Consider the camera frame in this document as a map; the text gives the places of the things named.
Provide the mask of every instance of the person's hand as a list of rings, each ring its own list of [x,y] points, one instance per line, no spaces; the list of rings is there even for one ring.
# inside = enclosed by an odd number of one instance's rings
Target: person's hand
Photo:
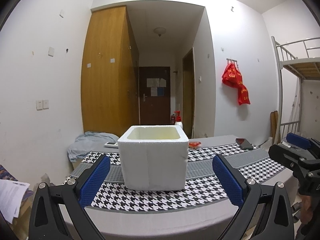
[[[313,211],[311,209],[312,197],[302,195],[300,197],[302,200],[300,221],[302,224],[306,225],[310,222],[313,215]]]

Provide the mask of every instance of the white paper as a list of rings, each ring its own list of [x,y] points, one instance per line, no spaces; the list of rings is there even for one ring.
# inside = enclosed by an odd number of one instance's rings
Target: white paper
[[[157,97],[158,96],[158,88],[152,87],[151,88],[151,96]]]
[[[0,211],[9,223],[19,216],[21,201],[29,186],[24,182],[0,179]]]
[[[154,80],[154,87],[160,87],[160,78],[155,78]]]
[[[163,78],[160,79],[160,87],[162,88],[167,87],[167,81]]]
[[[147,88],[154,87],[154,78],[147,78]]]

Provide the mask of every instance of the wooden wardrobe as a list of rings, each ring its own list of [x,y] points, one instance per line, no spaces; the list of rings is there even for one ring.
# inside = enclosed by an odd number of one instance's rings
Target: wooden wardrobe
[[[121,136],[139,124],[139,51],[126,6],[92,13],[81,71],[84,132]]]

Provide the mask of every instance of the light blue cloth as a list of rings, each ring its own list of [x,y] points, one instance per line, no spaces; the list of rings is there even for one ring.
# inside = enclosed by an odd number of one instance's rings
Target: light blue cloth
[[[107,142],[117,142],[118,139],[119,137],[112,133],[85,132],[79,135],[75,142],[70,145],[68,157],[70,161],[74,163],[78,158],[84,159],[97,145]]]

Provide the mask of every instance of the stack of papers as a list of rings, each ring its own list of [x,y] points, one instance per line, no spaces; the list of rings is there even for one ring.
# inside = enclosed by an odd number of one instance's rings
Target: stack of papers
[[[29,183],[0,179],[0,211],[5,220],[12,224],[19,217],[21,201]]]

